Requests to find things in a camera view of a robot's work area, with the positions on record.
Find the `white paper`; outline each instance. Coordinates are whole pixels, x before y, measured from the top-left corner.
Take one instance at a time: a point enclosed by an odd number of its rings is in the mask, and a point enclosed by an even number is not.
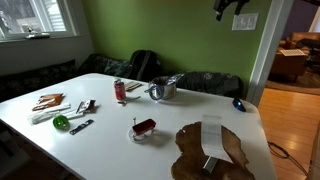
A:
[[[203,115],[201,124],[201,145],[207,156],[233,163],[223,148],[221,133],[221,117]]]

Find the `green wall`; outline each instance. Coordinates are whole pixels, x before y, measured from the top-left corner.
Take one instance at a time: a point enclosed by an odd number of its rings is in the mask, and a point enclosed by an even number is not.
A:
[[[82,0],[96,53],[130,59],[153,50],[166,70],[228,72],[247,87],[271,0],[251,0],[241,13],[259,13],[254,31],[232,31],[237,3],[216,21],[215,0]]]

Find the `soda can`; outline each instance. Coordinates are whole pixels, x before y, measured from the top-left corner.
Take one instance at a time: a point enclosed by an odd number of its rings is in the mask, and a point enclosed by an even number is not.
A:
[[[124,87],[124,83],[121,82],[121,80],[114,81],[114,90],[117,100],[124,101],[126,99],[126,90]]]

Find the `wooden floor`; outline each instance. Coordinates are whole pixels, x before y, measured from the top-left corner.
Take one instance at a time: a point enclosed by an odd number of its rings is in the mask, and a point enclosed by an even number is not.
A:
[[[320,96],[265,88],[259,112],[267,140],[289,152],[307,171],[317,124]],[[272,155],[279,180],[304,180],[290,160]]]

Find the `computer mouse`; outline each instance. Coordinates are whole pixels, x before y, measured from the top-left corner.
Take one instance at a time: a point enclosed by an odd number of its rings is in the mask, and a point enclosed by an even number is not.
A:
[[[233,101],[232,101],[232,104],[239,111],[242,111],[242,112],[246,112],[247,111],[239,98],[234,98]]]

